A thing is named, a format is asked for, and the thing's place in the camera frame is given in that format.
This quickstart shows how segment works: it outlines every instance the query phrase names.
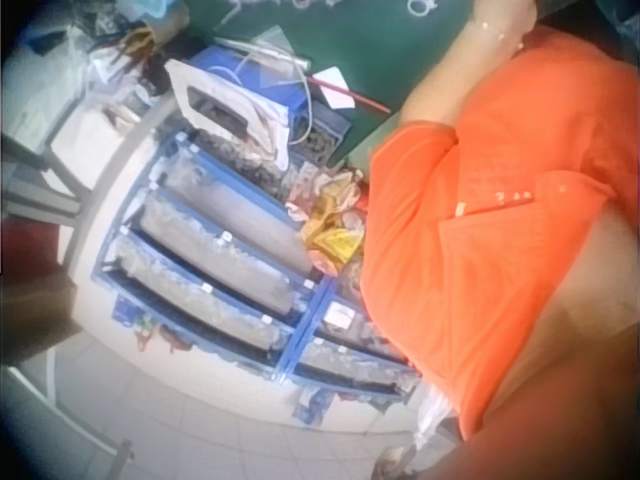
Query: drawer organizer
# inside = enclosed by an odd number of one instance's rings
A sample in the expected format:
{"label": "drawer organizer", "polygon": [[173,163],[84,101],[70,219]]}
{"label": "drawer organizer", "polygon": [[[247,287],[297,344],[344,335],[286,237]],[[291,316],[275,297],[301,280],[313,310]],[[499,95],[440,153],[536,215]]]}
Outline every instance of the drawer organizer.
{"label": "drawer organizer", "polygon": [[114,318],[140,312],[269,380],[402,401],[419,381],[341,279],[313,268],[285,207],[171,136],[120,207],[94,280]]}

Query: bracelet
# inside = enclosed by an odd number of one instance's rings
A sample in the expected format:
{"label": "bracelet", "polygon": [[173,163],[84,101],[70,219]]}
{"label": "bracelet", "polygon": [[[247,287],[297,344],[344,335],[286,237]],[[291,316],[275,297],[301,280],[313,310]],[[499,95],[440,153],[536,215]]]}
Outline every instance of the bracelet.
{"label": "bracelet", "polygon": [[[494,37],[496,37],[499,42],[502,42],[505,38],[507,38],[506,33],[498,30],[497,28],[492,27],[491,24],[489,24],[488,22],[480,22],[475,17],[471,17],[471,20],[478,27],[482,28],[482,30],[484,30],[485,32],[488,32],[488,33],[492,34]],[[520,42],[518,44],[518,50],[522,50],[523,48],[524,48],[524,43]]]}

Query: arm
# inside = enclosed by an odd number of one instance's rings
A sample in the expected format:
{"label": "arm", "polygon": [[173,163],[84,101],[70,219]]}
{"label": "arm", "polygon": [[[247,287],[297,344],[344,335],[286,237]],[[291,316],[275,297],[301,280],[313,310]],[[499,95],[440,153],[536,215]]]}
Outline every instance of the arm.
{"label": "arm", "polygon": [[407,99],[400,122],[427,120],[453,126],[471,91],[518,51],[535,19],[532,0],[476,0],[472,18],[445,57]]}

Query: orange shirt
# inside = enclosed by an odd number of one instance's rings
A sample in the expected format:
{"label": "orange shirt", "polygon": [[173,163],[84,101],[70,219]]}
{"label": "orange shirt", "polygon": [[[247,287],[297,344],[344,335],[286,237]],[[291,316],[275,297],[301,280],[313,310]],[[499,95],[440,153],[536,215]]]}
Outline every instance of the orange shirt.
{"label": "orange shirt", "polygon": [[374,154],[362,291],[468,438],[608,201],[638,224],[638,81],[559,34],[472,94],[454,129]]}

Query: green mat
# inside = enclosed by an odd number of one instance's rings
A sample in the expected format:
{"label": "green mat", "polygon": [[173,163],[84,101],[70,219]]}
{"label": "green mat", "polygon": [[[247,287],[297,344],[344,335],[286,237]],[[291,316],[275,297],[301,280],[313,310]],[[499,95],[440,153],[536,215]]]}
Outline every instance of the green mat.
{"label": "green mat", "polygon": [[[226,0],[186,0],[191,31],[213,40],[214,28],[231,10]],[[218,32],[251,39],[279,25],[295,52],[313,61],[312,72],[338,66],[349,88],[397,111],[411,88],[446,52],[471,10],[470,0],[440,0],[426,17],[414,17],[406,0],[320,2],[298,10],[290,2],[244,6]],[[353,128],[336,154],[350,152],[387,117],[363,107],[342,111]]]}

